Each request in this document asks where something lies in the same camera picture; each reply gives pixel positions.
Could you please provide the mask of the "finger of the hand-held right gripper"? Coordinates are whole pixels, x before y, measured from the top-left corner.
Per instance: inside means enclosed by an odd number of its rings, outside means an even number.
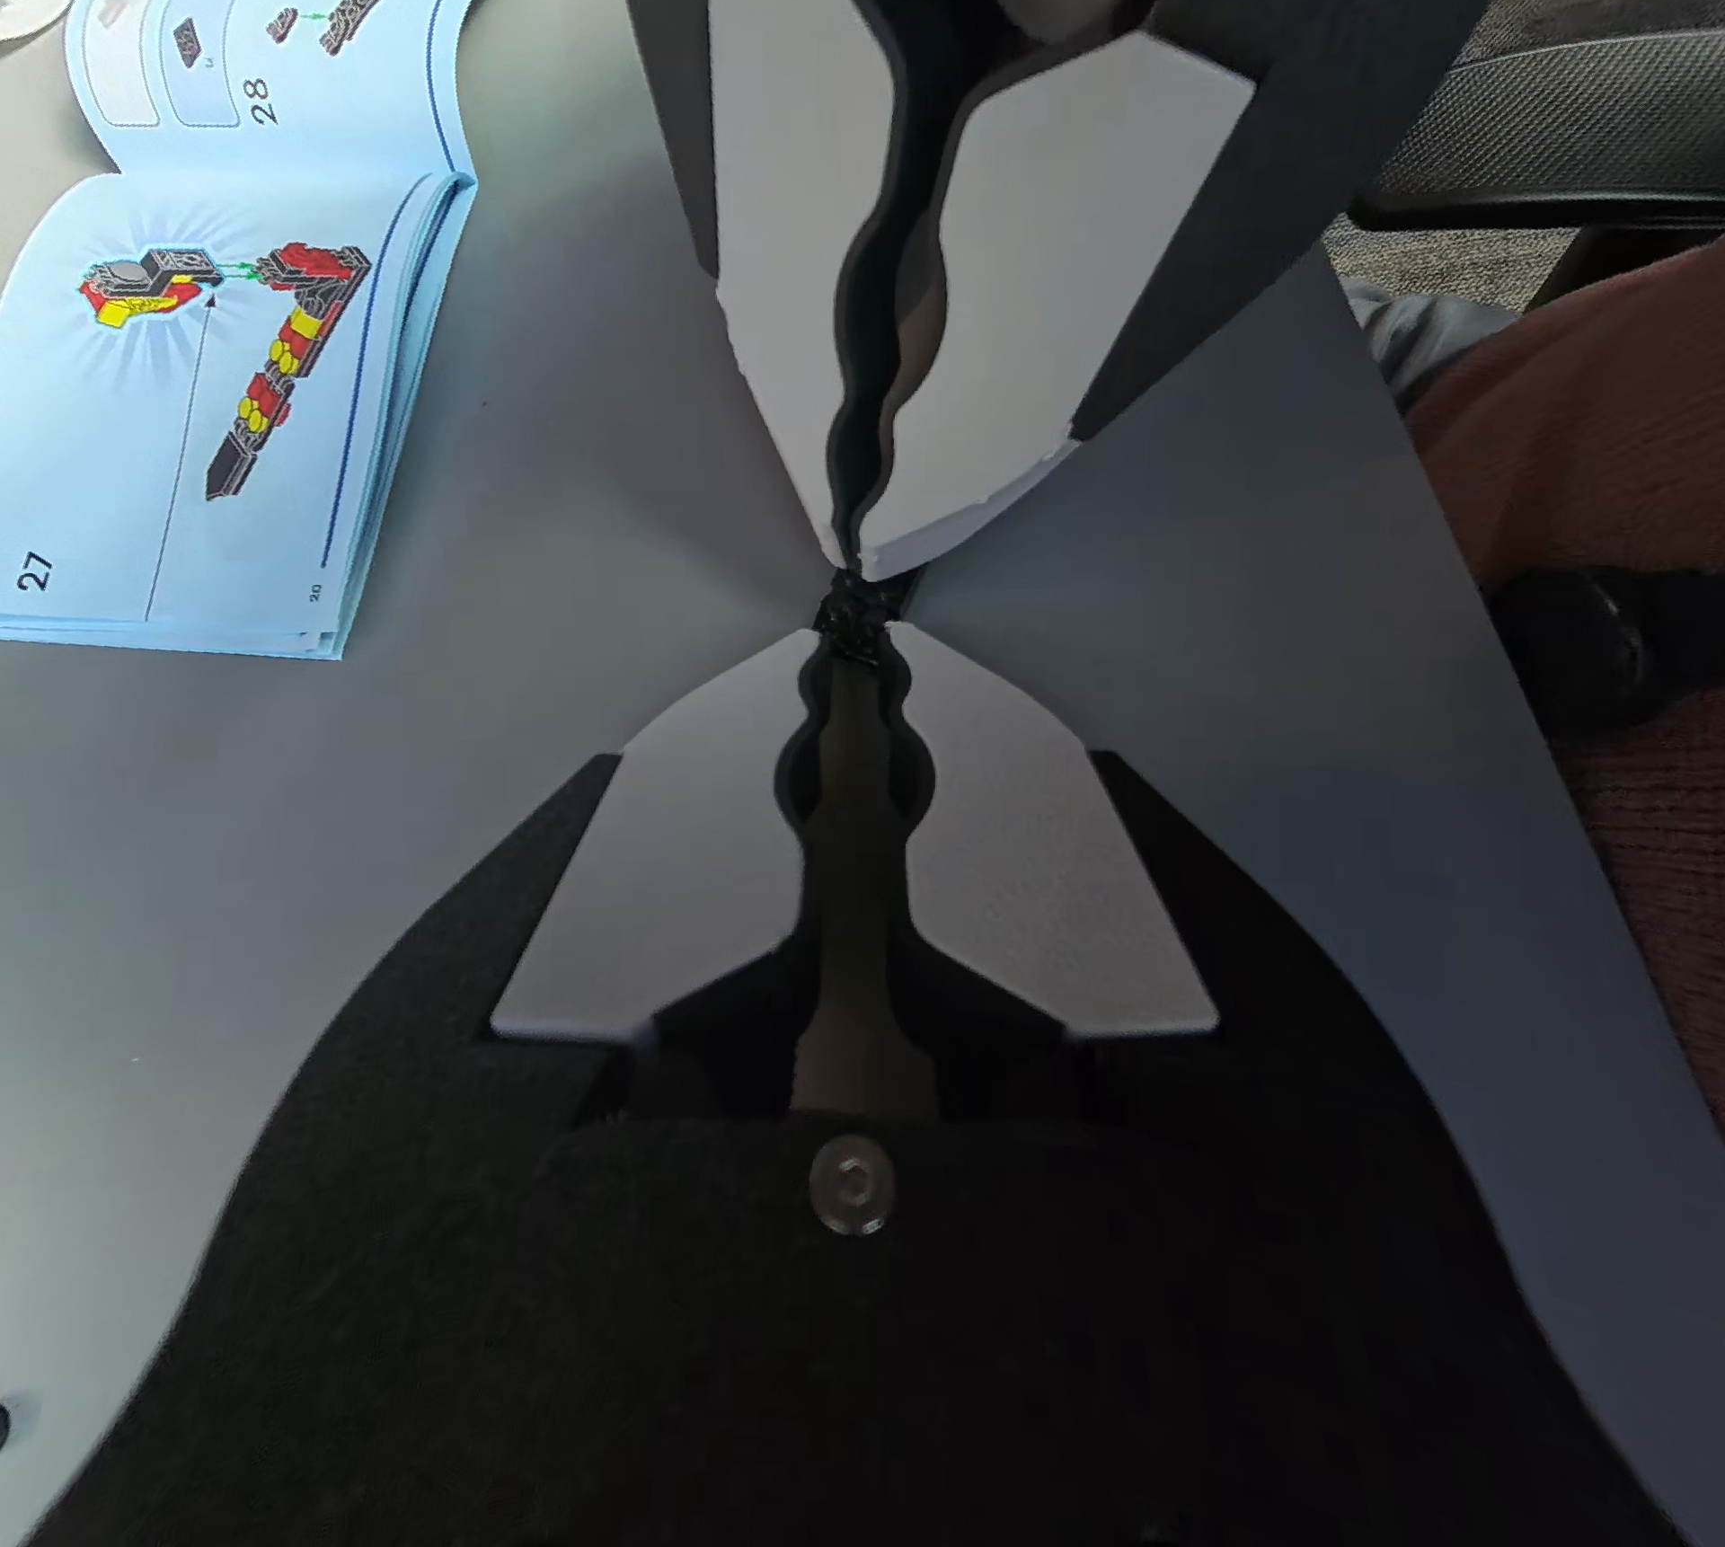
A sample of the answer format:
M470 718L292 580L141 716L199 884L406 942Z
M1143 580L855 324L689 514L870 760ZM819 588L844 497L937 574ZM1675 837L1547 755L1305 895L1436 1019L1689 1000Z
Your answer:
M894 132L883 18L863 0L708 0L716 295L743 384L813 538L844 565L830 432L838 281Z
M967 111L937 348L858 521L867 583L949 553L1077 454L1077 409L1256 92L1134 29Z

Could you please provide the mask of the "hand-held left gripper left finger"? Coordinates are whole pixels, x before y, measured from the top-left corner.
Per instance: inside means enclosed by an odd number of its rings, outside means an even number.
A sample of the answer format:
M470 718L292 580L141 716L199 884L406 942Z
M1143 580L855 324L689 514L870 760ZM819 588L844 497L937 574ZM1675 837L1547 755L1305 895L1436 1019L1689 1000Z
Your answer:
M637 1043L677 1002L810 927L789 766L816 739L813 630L670 702L624 744L491 1011L510 1040Z

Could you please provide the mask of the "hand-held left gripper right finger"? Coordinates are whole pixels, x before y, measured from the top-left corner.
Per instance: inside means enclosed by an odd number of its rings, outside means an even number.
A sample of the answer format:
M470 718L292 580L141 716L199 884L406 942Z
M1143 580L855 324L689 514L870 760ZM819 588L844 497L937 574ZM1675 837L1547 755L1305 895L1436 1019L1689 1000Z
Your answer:
M921 942L1069 1039L1203 1039L1220 1007L1084 741L915 625L887 628Z

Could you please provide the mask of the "small black brick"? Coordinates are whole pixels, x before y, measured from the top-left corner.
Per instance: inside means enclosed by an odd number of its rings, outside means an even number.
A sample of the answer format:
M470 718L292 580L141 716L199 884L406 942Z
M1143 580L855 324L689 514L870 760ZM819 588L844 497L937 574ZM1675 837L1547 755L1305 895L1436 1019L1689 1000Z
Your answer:
M837 569L813 612L813 633L837 661L874 671L880 664L880 635L900 619L915 583L918 574L870 583L858 570Z

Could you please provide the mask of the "pale blue instruction booklet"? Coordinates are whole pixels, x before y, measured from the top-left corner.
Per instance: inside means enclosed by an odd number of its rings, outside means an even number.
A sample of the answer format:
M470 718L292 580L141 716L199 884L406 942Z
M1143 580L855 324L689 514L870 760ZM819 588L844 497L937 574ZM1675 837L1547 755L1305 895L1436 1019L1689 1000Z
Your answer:
M477 180L473 0L71 0L4 282L4 637L339 661Z

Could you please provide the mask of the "black mesh office chair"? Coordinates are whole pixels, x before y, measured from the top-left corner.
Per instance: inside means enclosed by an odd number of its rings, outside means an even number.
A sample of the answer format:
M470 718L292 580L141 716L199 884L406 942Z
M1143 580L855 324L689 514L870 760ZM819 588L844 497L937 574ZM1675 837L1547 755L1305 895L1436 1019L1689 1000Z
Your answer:
M1326 232L1392 295L1543 307L1722 242L1722 32L1466 62Z

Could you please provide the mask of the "light grey jacket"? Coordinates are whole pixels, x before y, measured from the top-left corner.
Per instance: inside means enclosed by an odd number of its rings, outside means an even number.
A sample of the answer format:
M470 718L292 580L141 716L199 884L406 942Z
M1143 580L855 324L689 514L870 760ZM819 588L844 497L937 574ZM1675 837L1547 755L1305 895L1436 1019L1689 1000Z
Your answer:
M1480 341L1516 323L1516 313L1455 295L1392 295L1360 278L1343 278L1348 310L1399 415Z

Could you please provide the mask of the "person's brown sweater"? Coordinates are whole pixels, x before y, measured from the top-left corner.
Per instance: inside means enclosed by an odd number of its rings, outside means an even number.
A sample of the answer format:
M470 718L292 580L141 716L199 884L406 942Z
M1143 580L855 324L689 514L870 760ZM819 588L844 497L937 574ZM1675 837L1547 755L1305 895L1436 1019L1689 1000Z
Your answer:
M1722 244L1487 337L1411 405L1484 594L1533 569L1722 570ZM1722 692L1552 759L1722 1124Z

